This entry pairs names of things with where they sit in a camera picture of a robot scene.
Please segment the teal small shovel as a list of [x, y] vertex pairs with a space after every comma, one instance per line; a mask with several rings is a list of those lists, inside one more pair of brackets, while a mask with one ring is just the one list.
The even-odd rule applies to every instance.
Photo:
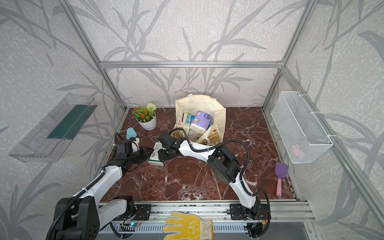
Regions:
[[126, 131], [126, 139], [127, 140], [129, 140], [131, 138], [135, 139], [136, 137], [137, 137], [136, 131], [133, 128], [128, 128]]

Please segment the potted plant white pot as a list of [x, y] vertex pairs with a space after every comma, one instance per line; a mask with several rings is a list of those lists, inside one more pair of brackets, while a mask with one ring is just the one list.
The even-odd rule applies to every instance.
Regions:
[[156, 109], [157, 106], [154, 102], [148, 103], [143, 107], [133, 108], [133, 118], [147, 131], [152, 131], [156, 128], [157, 118], [156, 118]]

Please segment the cream floral canvas tote bag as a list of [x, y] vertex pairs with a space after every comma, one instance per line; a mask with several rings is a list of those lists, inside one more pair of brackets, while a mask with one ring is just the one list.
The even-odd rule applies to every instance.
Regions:
[[176, 100], [176, 129], [172, 137], [214, 146], [224, 139], [227, 109], [206, 95], [188, 95]]

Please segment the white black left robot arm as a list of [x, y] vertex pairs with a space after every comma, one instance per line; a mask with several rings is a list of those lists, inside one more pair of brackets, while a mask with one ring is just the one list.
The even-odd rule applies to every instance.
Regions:
[[55, 208], [54, 220], [46, 238], [48, 240], [94, 240], [100, 230], [121, 216], [133, 217], [137, 213], [133, 197], [118, 197], [100, 205], [109, 189], [129, 172], [133, 163], [142, 163], [153, 153], [152, 148], [116, 146], [116, 155], [101, 173], [80, 192], [62, 198]]

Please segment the yellow knit work glove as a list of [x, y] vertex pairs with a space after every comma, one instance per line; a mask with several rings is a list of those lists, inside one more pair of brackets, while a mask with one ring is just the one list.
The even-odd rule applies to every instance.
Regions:
[[173, 211], [166, 218], [164, 240], [212, 240], [213, 222], [192, 214]]

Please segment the clear acrylic wall shelf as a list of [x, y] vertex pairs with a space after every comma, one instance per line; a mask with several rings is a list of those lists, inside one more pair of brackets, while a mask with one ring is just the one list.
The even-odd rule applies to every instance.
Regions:
[[56, 163], [97, 106], [94, 97], [67, 94], [9, 155], [24, 163]]

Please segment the small green circuit board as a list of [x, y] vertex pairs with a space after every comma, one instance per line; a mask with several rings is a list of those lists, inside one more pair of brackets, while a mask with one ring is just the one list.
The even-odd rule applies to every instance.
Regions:
[[123, 223], [120, 225], [120, 232], [137, 232], [142, 225], [141, 222]]

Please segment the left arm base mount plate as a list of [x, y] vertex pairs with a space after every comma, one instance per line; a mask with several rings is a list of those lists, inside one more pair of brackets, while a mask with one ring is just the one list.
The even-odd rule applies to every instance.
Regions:
[[151, 204], [138, 204], [135, 205], [137, 208], [135, 213], [124, 213], [123, 215], [119, 216], [117, 220], [127, 220], [127, 221], [148, 221], [150, 219], [151, 214]]

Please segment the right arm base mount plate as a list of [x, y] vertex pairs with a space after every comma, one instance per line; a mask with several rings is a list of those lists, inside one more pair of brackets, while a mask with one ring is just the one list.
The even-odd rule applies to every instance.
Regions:
[[257, 204], [252, 209], [245, 208], [241, 204], [230, 204], [227, 214], [232, 220], [269, 221], [271, 219], [269, 206], [263, 203]]

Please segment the purple pink small shovel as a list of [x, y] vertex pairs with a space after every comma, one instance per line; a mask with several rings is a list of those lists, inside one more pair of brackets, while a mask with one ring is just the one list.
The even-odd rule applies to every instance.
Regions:
[[275, 175], [278, 178], [277, 187], [276, 187], [276, 196], [278, 198], [282, 197], [282, 179], [284, 179], [288, 174], [289, 166], [276, 162], [275, 165]]

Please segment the purple tissue pack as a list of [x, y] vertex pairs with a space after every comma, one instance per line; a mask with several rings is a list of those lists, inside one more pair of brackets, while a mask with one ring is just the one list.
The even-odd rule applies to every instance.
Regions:
[[190, 125], [190, 130], [199, 134], [204, 134], [211, 124], [212, 116], [202, 111], [198, 111], [193, 122]]

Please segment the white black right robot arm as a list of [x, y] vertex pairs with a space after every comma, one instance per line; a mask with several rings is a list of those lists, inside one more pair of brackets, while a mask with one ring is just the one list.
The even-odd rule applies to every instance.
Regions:
[[[242, 206], [248, 218], [255, 218], [260, 211], [261, 201], [258, 197], [264, 190], [253, 193], [243, 178], [248, 163], [250, 152], [248, 147], [239, 140], [227, 140], [214, 146], [206, 146], [192, 142], [188, 137], [175, 138], [172, 133], [164, 133], [159, 138], [162, 148], [158, 151], [159, 159], [163, 162], [170, 161], [177, 156], [192, 157], [206, 162], [218, 180], [228, 184]], [[226, 144], [239, 144], [246, 152], [246, 162], [240, 167], [237, 157], [226, 147]]]

